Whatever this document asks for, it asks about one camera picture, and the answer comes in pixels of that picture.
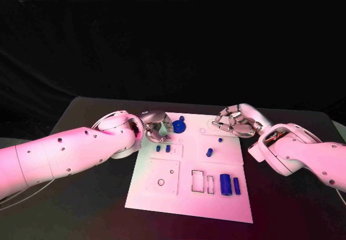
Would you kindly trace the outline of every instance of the robotic arm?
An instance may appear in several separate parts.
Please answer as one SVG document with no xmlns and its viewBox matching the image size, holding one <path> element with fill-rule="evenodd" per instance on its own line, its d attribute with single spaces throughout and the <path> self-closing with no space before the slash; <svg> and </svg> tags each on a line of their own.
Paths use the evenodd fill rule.
<svg viewBox="0 0 346 240">
<path fill-rule="evenodd" d="M 229 116 L 229 124 L 221 122 L 224 116 Z M 293 123 L 273 125 L 247 103 L 227 107 L 212 124 L 241 138 L 258 133 L 258 142 L 248 152 L 258 162 L 266 160 L 281 175 L 289 176 L 306 168 L 328 186 L 346 192 L 346 144 L 322 142 Z"/>
<path fill-rule="evenodd" d="M 152 142 L 167 142 L 170 137 L 159 134 L 162 122 L 172 133 L 172 120 L 163 111 L 139 115 L 117 111 L 93 128 L 81 127 L 0 149 L 0 200 L 42 182 L 80 173 L 110 157 L 127 157 L 142 148 L 144 131 Z"/>
</svg>

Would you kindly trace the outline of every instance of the dark table surface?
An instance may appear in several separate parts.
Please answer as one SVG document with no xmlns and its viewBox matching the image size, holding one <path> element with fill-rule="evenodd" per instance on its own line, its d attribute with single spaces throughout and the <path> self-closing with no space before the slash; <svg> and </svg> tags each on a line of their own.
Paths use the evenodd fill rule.
<svg viewBox="0 0 346 240">
<path fill-rule="evenodd" d="M 78 97 L 52 134 L 91 127 L 117 110 L 215 115 L 224 107 Z M 296 123 L 325 142 L 343 142 L 325 113 L 260 111 L 274 124 Z M 257 137 L 241 139 L 254 224 L 126 208 L 134 153 L 55 180 L 29 200 L 0 211 L 0 239 L 345 239 L 346 206 L 336 190 L 309 170 L 286 177 L 258 163 L 248 153 L 255 141 Z"/>
</svg>

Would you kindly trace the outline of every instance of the circular hole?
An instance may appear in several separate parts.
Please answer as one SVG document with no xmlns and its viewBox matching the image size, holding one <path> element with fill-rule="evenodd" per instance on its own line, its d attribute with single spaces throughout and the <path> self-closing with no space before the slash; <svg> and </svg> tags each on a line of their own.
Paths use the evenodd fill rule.
<svg viewBox="0 0 346 240">
<path fill-rule="evenodd" d="M 165 180 L 160 179 L 160 180 L 157 181 L 157 184 L 159 184 L 159 186 L 163 186 L 163 185 L 165 185 Z"/>
</svg>

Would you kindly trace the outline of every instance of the blue object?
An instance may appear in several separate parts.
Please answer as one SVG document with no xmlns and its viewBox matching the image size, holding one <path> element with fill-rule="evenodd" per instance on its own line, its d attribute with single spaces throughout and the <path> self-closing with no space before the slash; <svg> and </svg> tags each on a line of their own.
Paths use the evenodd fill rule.
<svg viewBox="0 0 346 240">
<path fill-rule="evenodd" d="M 234 177 L 232 181 L 234 181 L 234 191 L 235 191 L 235 194 L 241 195 L 241 188 L 240 188 L 238 177 Z"/>
<path fill-rule="evenodd" d="M 212 156 L 212 153 L 214 153 L 214 149 L 209 148 L 209 149 L 208 149 L 208 152 L 206 152 L 206 156 L 211 157 L 211 156 Z"/>
<path fill-rule="evenodd" d="M 180 116 L 179 120 L 176 120 L 172 124 L 173 124 L 173 132 L 176 134 L 180 134 L 186 130 L 185 117 Z"/>
<path fill-rule="evenodd" d="M 229 174 L 219 175 L 219 183 L 221 183 L 221 194 L 224 196 L 231 196 L 232 195 L 232 186 L 231 186 Z"/>
</svg>

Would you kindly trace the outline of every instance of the peg board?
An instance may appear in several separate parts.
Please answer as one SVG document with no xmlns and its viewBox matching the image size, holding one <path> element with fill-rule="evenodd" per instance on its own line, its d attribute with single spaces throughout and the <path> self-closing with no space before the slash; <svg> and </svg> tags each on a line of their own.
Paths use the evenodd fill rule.
<svg viewBox="0 0 346 240">
<path fill-rule="evenodd" d="M 172 121 L 185 117 L 186 130 L 167 133 L 163 127 L 160 134 L 172 138 L 167 143 L 157 144 L 143 138 L 126 208 L 253 223 L 238 137 L 212 126 L 212 115 L 173 112 L 167 115 Z M 209 148 L 214 152 L 206 157 Z M 192 191 L 193 170 L 204 171 L 204 192 Z M 231 196 L 221 193 L 221 174 L 231 175 Z M 208 193 L 208 176 L 214 178 L 214 194 Z M 240 181 L 241 195 L 235 194 L 234 178 Z"/>
</svg>

